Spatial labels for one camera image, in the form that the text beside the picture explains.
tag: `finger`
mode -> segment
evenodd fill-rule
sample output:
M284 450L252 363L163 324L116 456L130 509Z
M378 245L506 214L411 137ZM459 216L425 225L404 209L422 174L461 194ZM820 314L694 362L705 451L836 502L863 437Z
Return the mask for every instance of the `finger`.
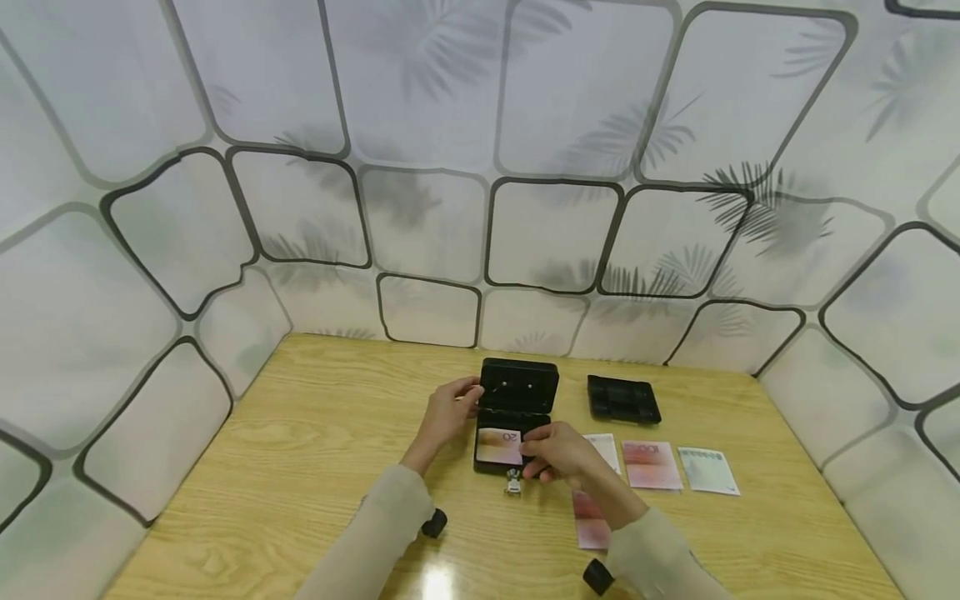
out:
M464 394L464 397L460 398L459 406L461 410L468 413L470 410L477 407L477 401L480 399L484 393L484 389L478 385L473 386L467 393Z
M539 440L524 442L520 445L520 454L523 456L540 456L540 453L543 452L542 445L543 442Z
M475 386L480 383L480 377L477 375L471 375L469 377L461 377L460 379L454 379L449 383L445 383L439 388L437 392L440 392L445 395L450 395L453 397L461 396L466 392L471 386Z
M523 468L523 478L524 479L533 479L545 468L550 467L550 463L546 462L545 458L537 457L534 460L530 461L526 467Z
M541 425L536 429L531 429L523 436L523 441L528 442L531 440L546 440L553 433L553 423L547 423L546 425Z
M547 467L540 472L540 480L543 483L552 483L560 479L560 475L557 474L557 470L553 467Z

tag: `banknote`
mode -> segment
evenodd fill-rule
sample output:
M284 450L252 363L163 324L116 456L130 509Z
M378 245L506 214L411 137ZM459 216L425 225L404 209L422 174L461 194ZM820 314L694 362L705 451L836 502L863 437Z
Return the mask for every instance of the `banknote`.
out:
M586 492L573 492L573 522L577 544L584 550L606 550L610 546L610 525Z
M740 495L723 452L686 447L678 447L677 451L692 490Z
M670 442L624 442L623 463L631 488L682 490Z
M523 465L520 442L519 431L482 427L477 431L477 460L501 465Z
M597 452L600 452L600 456L616 471L617 475L623 472L620 470L620 461L616 458L616 441L612 433L588 433L584 437L593 444Z

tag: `wall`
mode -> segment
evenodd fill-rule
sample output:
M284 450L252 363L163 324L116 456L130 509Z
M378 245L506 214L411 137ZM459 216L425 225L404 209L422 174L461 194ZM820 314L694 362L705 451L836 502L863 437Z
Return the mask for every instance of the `wall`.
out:
M944 597L958 15L0 6L0 595L95 596L293 329L754 374Z

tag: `beige sleeve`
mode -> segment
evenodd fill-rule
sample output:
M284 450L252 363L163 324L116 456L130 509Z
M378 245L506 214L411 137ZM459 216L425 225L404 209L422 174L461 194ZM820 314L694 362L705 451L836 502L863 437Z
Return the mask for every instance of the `beige sleeve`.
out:
M646 600L733 598L700 566L683 534L653 507L612 533L607 570L630 582Z
M419 475L400 465L387 467L353 521L303 582L296 600L375 600L433 511Z

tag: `sleeve cuff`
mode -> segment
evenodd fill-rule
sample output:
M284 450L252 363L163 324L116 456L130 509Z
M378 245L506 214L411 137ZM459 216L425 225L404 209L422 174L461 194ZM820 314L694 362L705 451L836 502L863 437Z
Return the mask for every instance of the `sleeve cuff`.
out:
M422 477L403 465L390 465L373 483L364 504L376 505L401 523L419 529L433 516L434 506Z
M625 575L628 569L642 570L638 573L642 579L656 580L689 553L690 545L680 530L663 512L650 507L641 518L612 532L607 569L613 577Z

